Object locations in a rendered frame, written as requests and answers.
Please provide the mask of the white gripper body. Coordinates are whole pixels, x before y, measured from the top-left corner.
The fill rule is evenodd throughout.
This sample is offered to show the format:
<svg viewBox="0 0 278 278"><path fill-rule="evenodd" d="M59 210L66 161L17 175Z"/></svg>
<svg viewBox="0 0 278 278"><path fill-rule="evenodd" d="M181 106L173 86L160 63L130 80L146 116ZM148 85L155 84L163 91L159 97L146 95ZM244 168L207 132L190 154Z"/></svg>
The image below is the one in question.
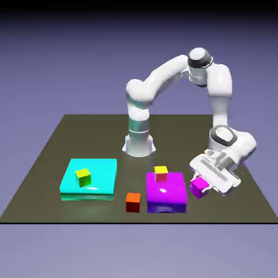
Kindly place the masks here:
<svg viewBox="0 0 278 278"><path fill-rule="evenodd" d="M241 179L225 168L219 170L214 162L215 160L209 159L206 154L200 154L192 159L189 166L194 173L199 173L209 185L213 185L212 189L221 194L228 194L232 188L240 185Z"/></svg>

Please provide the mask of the small magenta cube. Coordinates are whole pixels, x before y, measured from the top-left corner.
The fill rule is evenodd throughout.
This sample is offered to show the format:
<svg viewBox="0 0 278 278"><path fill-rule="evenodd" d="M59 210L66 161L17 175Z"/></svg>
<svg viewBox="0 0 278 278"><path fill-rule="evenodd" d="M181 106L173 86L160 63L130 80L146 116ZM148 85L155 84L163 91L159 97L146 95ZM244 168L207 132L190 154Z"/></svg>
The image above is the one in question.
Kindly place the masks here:
<svg viewBox="0 0 278 278"><path fill-rule="evenodd" d="M198 176L197 178L191 180L189 190L196 198L200 199L203 196L207 195L207 191L204 190L208 187L209 183L202 177Z"/></svg>

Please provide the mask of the small yellow cube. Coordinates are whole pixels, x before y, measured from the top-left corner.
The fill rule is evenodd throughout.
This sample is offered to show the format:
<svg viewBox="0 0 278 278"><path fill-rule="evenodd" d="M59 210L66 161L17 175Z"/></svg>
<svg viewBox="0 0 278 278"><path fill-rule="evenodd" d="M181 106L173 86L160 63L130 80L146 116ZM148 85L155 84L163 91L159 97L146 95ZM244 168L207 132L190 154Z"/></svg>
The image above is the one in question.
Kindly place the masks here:
<svg viewBox="0 0 278 278"><path fill-rule="evenodd" d="M156 182L166 182L168 177L167 166L155 166L155 181Z"/></svg>
<svg viewBox="0 0 278 278"><path fill-rule="evenodd" d="M85 187L91 184L91 173L87 168L75 171L75 177L77 178L80 187Z"/></svg>

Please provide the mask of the small orange cube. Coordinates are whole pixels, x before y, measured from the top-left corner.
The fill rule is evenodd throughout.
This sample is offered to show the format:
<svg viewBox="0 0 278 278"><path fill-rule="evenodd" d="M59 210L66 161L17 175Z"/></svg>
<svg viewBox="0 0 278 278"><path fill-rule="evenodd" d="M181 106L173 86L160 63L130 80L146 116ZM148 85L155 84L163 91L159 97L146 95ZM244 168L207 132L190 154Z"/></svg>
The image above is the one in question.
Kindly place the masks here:
<svg viewBox="0 0 278 278"><path fill-rule="evenodd" d="M141 207L141 193L127 193L126 200L126 212L140 212Z"/></svg>

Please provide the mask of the large magenta box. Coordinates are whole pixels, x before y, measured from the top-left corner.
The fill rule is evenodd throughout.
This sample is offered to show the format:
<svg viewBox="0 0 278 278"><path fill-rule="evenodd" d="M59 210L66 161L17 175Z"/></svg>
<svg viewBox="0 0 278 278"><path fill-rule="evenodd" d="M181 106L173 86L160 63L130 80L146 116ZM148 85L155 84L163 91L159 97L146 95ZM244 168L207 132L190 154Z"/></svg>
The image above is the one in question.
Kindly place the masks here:
<svg viewBox="0 0 278 278"><path fill-rule="evenodd" d="M156 182L155 173L146 177L148 213L185 213L187 189L182 172L170 172L166 182Z"/></svg>

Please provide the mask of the large cyan box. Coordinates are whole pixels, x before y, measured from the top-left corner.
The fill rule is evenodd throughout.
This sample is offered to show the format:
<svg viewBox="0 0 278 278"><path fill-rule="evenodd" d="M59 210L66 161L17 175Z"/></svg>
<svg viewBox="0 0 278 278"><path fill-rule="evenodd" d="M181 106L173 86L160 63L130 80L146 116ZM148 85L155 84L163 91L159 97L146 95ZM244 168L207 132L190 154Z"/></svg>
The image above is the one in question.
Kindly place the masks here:
<svg viewBox="0 0 278 278"><path fill-rule="evenodd" d="M91 184L80 187L75 171L87 168ZM114 200L117 176L116 159L71 159L60 184L62 201Z"/></svg>

